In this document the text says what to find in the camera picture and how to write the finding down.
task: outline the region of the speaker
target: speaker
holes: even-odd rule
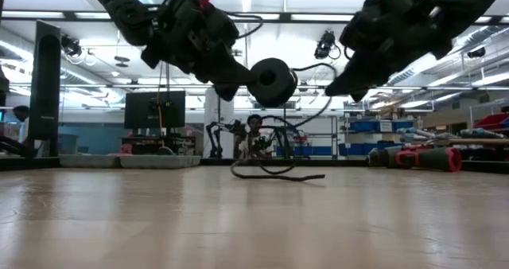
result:
[[[28,135],[32,141],[56,141],[58,135],[60,52],[60,28],[37,21]]]

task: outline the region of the blue wall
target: blue wall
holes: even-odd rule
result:
[[[117,123],[64,123],[58,127],[59,134],[77,135],[78,146],[87,146],[89,154],[119,153],[121,137],[129,131]]]

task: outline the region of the computer monitor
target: computer monitor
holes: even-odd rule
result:
[[[171,91],[127,93],[124,128],[159,128],[158,105],[161,105],[162,127],[185,126],[185,91]]]

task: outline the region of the white pillar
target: white pillar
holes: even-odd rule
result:
[[[234,119],[234,105],[233,101],[227,102],[219,99],[216,91],[209,88],[205,91],[205,113],[204,113],[204,158],[210,155],[211,142],[208,139],[205,127],[211,122],[230,123]],[[221,146],[223,147],[223,158],[233,158],[234,137],[233,134],[222,132],[221,133]]]

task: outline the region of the wooden floor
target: wooden floor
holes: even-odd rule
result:
[[[3,172],[0,268],[509,268],[509,175],[309,173]]]

